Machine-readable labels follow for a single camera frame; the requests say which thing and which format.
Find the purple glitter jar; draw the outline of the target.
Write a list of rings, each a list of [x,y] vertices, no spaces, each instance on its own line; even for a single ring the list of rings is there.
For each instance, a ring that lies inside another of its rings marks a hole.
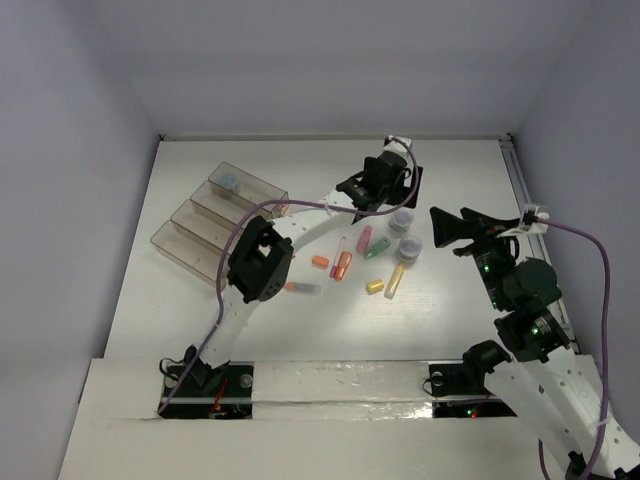
[[[388,227],[393,235],[403,236],[410,230],[415,216],[411,209],[400,208],[389,217]]]
[[[404,265],[413,265],[423,249],[422,241],[415,236],[406,236],[399,240],[395,251],[397,260]]]

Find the pink highlighter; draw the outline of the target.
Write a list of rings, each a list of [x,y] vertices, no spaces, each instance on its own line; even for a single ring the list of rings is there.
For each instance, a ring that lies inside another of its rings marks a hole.
[[[366,225],[359,236],[359,239],[356,244],[356,252],[360,255],[364,255],[369,246],[369,242],[371,240],[371,236],[373,233],[373,227],[371,225]]]

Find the green highlighter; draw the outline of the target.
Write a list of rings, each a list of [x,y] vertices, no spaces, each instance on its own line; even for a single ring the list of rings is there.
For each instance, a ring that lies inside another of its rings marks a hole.
[[[388,237],[382,237],[373,244],[369,245],[368,248],[363,253],[363,258],[365,260],[372,259],[385,250],[387,250],[391,245],[391,240]]]

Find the blue glitter jar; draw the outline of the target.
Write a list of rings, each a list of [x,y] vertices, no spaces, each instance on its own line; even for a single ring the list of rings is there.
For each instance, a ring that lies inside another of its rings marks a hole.
[[[217,178],[217,184],[224,190],[239,195],[241,191],[241,182],[235,174],[225,173]]]

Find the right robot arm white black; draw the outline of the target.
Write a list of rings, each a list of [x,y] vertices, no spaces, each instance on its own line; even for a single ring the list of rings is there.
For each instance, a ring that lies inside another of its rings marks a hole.
[[[497,398],[538,438],[567,479],[636,479],[639,445],[609,406],[608,366],[591,381],[551,307],[562,298],[557,275],[544,260],[520,260],[518,237],[553,226],[539,205],[501,220],[469,208],[459,215],[430,210],[434,244],[456,241],[458,257],[473,259],[494,309],[498,340],[470,347],[458,362],[433,364],[423,383],[434,398]]]

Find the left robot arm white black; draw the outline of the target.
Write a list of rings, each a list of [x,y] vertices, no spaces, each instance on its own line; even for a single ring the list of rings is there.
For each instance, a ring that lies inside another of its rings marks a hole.
[[[389,136],[382,153],[367,157],[363,169],[316,202],[286,200],[300,211],[274,220],[258,214],[279,200],[267,200],[246,214],[235,227],[220,258],[216,286],[217,317],[201,344],[185,353],[178,377],[195,392],[209,395],[221,383],[223,366],[234,352],[240,333],[260,303],[273,299],[284,287],[298,250],[335,230],[366,217],[384,216],[417,203],[422,168],[411,141]]]

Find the yellow highlighter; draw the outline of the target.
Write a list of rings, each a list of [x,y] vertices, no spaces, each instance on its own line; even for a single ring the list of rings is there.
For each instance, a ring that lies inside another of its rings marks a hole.
[[[398,287],[400,285],[400,282],[403,278],[404,272],[405,272],[405,267],[403,264],[398,264],[395,267],[384,292],[384,296],[387,299],[393,299],[395,297]]]

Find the white pen magenta cap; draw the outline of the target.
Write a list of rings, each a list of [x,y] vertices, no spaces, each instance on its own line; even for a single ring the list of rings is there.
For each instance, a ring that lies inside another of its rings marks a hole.
[[[335,253],[334,258],[332,260],[331,267],[330,267],[330,273],[329,273],[329,277],[330,278],[335,278],[336,270],[338,268],[338,263],[339,263],[339,260],[340,260],[340,256],[341,256],[341,254],[343,252],[345,242],[346,242],[346,237],[345,236],[341,237],[340,240],[339,240],[337,249],[336,249],[336,253]]]

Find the orange eraser cap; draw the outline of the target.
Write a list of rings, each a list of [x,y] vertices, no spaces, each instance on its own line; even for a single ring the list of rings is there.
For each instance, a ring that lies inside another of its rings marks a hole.
[[[311,263],[314,267],[326,269],[329,267],[329,259],[323,256],[313,256]]]

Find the yellow cap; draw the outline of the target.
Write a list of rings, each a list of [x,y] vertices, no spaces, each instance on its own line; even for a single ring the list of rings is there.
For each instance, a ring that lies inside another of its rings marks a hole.
[[[381,279],[370,281],[366,284],[366,291],[369,295],[377,294],[384,289],[384,281]]]

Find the clear highlighter orange tip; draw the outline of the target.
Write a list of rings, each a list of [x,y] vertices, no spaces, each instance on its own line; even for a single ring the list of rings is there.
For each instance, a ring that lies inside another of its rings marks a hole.
[[[305,282],[287,282],[284,289],[291,293],[304,295],[319,295],[321,293],[320,285]]]

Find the clear drawer organizer top compartment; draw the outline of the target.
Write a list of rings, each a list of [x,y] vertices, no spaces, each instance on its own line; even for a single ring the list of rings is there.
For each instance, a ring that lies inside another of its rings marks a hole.
[[[239,178],[241,182],[239,196],[242,198],[254,204],[266,202],[267,200],[278,200],[278,203],[264,208],[269,218],[282,217],[288,213],[289,206],[285,203],[285,200],[289,198],[287,191],[232,164],[222,162],[209,175],[208,180],[217,184],[217,178],[225,173],[235,174]]]

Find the aluminium rail right edge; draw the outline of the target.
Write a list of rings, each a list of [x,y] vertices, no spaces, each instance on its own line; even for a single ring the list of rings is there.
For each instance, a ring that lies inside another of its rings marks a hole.
[[[499,146],[520,211],[519,227],[522,229],[522,233],[520,235],[521,245],[527,243],[531,250],[531,253],[526,254],[525,257],[536,258],[545,261],[547,264],[551,264],[543,238],[543,235],[547,232],[547,227],[537,222],[539,217],[546,219],[549,218],[549,208],[543,204],[531,201],[522,168],[517,157],[513,136],[511,134],[507,134],[499,141]],[[576,354],[580,354],[580,346],[569,321],[563,299],[560,298],[551,303],[548,306],[548,310],[567,335],[573,351]]]

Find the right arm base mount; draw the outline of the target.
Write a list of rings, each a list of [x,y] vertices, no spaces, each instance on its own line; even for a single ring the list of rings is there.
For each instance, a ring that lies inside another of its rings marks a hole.
[[[515,417],[502,400],[485,387],[485,377],[501,363],[510,362],[509,354],[495,341],[472,346],[460,361],[429,364],[421,389],[435,402],[436,419],[479,419]]]

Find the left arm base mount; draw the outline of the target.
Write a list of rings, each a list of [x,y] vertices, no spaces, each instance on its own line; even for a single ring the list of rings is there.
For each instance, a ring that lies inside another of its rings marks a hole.
[[[158,406],[159,416],[184,420],[250,419],[253,413],[253,363],[227,362],[212,368],[197,359],[174,396],[169,398],[195,353],[196,347],[192,345],[181,360],[167,357],[160,360],[163,390]]]

